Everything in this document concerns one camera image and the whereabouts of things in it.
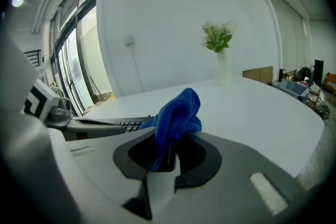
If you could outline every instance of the floor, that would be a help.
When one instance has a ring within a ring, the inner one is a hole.
[[[326,120],[321,139],[306,166],[297,176],[305,190],[323,182],[336,161],[336,97],[332,104],[331,93],[324,91],[324,101],[330,108],[330,120]]]

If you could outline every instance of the white vase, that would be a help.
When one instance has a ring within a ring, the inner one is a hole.
[[[217,53],[217,84],[220,86],[230,85],[232,81],[231,62],[226,57],[224,50]]]

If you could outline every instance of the green plant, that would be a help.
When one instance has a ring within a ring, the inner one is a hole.
[[[228,48],[228,42],[232,39],[232,33],[236,28],[236,24],[231,21],[224,25],[214,25],[210,22],[202,25],[206,35],[203,45],[214,52],[220,52],[224,48]]]

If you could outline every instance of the blue cloth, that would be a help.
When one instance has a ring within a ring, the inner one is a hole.
[[[155,143],[158,158],[151,171],[159,169],[165,152],[179,141],[185,132],[201,131],[202,124],[196,116],[200,107],[197,93],[184,89],[177,97],[167,103],[153,119],[143,123],[139,129],[156,127]]]

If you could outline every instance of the white table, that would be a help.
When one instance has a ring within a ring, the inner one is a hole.
[[[156,115],[182,90],[194,89],[201,101],[197,114],[203,131],[246,144],[297,176],[324,129],[306,105],[268,85],[241,77],[220,87],[214,80],[186,84],[109,100],[85,117],[131,118]]]

